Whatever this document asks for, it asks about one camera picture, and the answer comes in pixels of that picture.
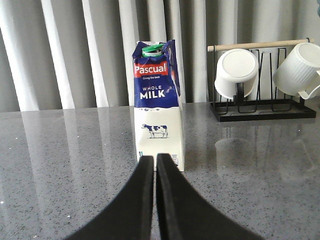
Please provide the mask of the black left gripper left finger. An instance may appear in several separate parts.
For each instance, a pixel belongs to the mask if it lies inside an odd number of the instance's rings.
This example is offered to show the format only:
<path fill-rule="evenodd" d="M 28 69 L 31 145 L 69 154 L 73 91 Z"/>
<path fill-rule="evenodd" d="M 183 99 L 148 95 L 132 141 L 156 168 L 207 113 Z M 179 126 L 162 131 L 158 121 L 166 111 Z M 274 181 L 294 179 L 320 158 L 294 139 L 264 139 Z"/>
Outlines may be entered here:
<path fill-rule="evenodd" d="M 149 240 L 153 215 L 154 159 L 140 157 L 115 199 L 68 240 Z"/>

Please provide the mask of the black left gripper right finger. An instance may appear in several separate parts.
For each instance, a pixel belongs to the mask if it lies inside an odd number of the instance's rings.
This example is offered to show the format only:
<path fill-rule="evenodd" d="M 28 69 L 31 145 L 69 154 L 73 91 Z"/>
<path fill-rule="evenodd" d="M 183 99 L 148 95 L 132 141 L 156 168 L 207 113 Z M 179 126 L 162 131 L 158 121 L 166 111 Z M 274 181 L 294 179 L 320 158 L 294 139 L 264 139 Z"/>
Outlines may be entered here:
<path fill-rule="evenodd" d="M 190 185 L 167 153 L 157 155 L 156 205 L 163 240 L 260 240 Z"/>

